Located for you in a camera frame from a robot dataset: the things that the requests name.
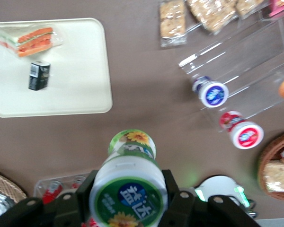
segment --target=clear plastic display rack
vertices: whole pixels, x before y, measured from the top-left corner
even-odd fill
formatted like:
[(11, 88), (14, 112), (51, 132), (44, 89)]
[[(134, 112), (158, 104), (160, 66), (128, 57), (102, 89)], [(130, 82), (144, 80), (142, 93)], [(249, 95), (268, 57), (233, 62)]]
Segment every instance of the clear plastic display rack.
[(78, 179), (84, 180), (84, 178), (88, 177), (88, 175), (89, 173), (82, 173), (79, 175), (69, 175), (69, 176), (39, 180), (34, 188), (34, 197), (42, 198), (46, 190), (50, 188), (51, 183), (57, 181), (59, 181), (62, 184), (63, 193), (67, 191), (72, 191), (74, 189), (73, 184), (76, 183)]
[(202, 109), (218, 131), (223, 131), (219, 119), (227, 111), (248, 119), (284, 101), (278, 93), (284, 81), (284, 14), (269, 18), (264, 12), (255, 23), (179, 63), (193, 80), (209, 76), (228, 87), (225, 104)]

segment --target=red drink can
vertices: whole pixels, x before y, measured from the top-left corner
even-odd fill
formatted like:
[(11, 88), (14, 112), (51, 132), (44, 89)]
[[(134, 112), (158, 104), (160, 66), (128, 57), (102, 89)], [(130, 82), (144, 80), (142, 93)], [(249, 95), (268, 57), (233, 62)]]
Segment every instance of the red drink can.
[(80, 185), (85, 181), (86, 177), (84, 176), (76, 176), (72, 185), (71, 185), (71, 188), (72, 189), (78, 189), (80, 187)]
[(54, 201), (62, 190), (63, 184), (60, 181), (52, 181), (42, 197), (43, 204)]

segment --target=wicker basket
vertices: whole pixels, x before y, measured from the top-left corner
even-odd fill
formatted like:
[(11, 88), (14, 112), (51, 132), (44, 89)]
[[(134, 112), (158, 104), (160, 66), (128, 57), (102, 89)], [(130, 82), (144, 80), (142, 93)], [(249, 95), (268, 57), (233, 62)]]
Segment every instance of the wicker basket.
[(284, 150), (284, 134), (269, 143), (264, 149), (259, 159), (258, 180), (264, 192), (276, 199), (284, 200), (284, 192), (269, 192), (266, 188), (266, 183), (263, 177), (265, 165), (272, 159), (280, 159), (280, 153)]
[(9, 196), (15, 203), (25, 199), (27, 195), (23, 190), (8, 178), (0, 174), (0, 193)]

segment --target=green led light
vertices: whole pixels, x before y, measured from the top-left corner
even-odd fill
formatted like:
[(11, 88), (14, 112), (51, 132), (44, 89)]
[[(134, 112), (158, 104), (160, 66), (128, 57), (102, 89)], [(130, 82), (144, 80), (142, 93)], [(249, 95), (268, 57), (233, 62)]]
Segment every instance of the green led light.
[(249, 207), (250, 203), (248, 202), (248, 199), (246, 198), (246, 196), (244, 194), (244, 188), (242, 188), (241, 186), (238, 186), (238, 187), (235, 188), (235, 192), (238, 192), (240, 194), (240, 196), (242, 197), (242, 199), (244, 201), (245, 207)]
[(200, 200), (206, 202), (203, 192), (200, 189), (195, 190), (195, 192), (197, 193), (197, 195), (199, 196)]

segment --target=sandwich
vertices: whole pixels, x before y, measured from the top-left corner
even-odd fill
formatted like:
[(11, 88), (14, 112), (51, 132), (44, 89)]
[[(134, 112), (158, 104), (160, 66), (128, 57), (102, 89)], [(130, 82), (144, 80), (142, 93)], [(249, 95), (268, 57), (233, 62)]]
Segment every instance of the sandwich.
[(51, 48), (52, 34), (47, 25), (0, 27), (0, 45), (24, 57)]

